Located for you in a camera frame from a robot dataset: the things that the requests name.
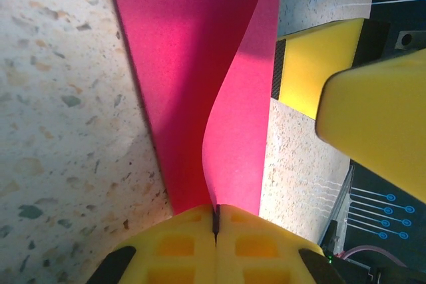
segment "yellow foam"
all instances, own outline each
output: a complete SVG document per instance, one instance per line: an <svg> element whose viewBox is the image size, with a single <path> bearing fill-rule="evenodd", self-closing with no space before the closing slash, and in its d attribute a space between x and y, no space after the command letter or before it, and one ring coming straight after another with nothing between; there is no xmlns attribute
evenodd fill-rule
<svg viewBox="0 0 426 284"><path fill-rule="evenodd" d="M220 284L315 284L299 249L316 244L258 216L220 207L216 276Z"/></svg>
<svg viewBox="0 0 426 284"><path fill-rule="evenodd" d="M426 202L426 49L331 77L316 131Z"/></svg>
<svg viewBox="0 0 426 284"><path fill-rule="evenodd" d="M322 87L352 66L364 19L336 21L286 39L279 101L315 119Z"/></svg>
<svg viewBox="0 0 426 284"><path fill-rule="evenodd" d="M122 242L136 253L120 284L214 284L212 207L176 215Z"/></svg>
<svg viewBox="0 0 426 284"><path fill-rule="evenodd" d="M299 249L321 249L256 215L221 206L217 240L210 206L177 215L116 248L136 248L119 283L315 284Z"/></svg>

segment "pink cardstock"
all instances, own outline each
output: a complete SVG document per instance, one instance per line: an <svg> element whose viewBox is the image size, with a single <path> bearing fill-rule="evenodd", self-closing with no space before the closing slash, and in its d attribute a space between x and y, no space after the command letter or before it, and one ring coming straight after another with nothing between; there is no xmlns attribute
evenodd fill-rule
<svg viewBox="0 0 426 284"><path fill-rule="evenodd" d="M116 0L175 213L259 213L279 2Z"/></svg>

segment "wire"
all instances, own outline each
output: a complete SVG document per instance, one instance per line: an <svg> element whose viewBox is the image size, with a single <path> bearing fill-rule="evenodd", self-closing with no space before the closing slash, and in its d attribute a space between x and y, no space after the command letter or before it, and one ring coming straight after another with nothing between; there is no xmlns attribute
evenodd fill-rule
<svg viewBox="0 0 426 284"><path fill-rule="evenodd" d="M404 264L403 262L401 262L396 256L394 256L390 252L388 252L385 249L382 249L380 247L373 246L373 245L360 245L360 246L354 247L353 249L349 249L345 253L343 253L340 258L341 259L347 259L352 254L355 254L355 253L358 253L358 252L361 252L361 251L378 252L378 253L386 256L388 259L390 259L396 265L402 266L402 267L407 267L406 264Z"/></svg>

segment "cable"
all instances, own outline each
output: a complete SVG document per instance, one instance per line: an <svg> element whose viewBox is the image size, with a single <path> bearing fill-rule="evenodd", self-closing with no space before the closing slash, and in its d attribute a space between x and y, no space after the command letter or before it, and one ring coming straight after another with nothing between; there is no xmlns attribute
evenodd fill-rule
<svg viewBox="0 0 426 284"><path fill-rule="evenodd" d="M386 256L388 259L390 259L396 265L402 266L402 267L407 267L406 264L404 264L403 262L401 262L396 256L394 256L390 252L388 252L385 249L382 249L380 247L373 246L373 245L360 245L360 246L354 247L353 249L349 249L345 253L343 253L340 258L341 259L347 259L352 254L355 254L355 253L358 253L358 252L361 252L361 251L378 252L378 253Z"/></svg>

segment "speckled countertop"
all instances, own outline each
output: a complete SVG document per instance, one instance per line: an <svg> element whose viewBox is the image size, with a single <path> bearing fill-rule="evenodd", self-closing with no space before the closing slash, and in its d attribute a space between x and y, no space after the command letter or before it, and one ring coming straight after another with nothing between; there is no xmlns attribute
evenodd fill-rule
<svg viewBox="0 0 426 284"><path fill-rule="evenodd" d="M371 0L282 0L279 34ZM0 0L0 283L84 283L170 217L112 0ZM348 159L275 101L261 216L317 241Z"/></svg>

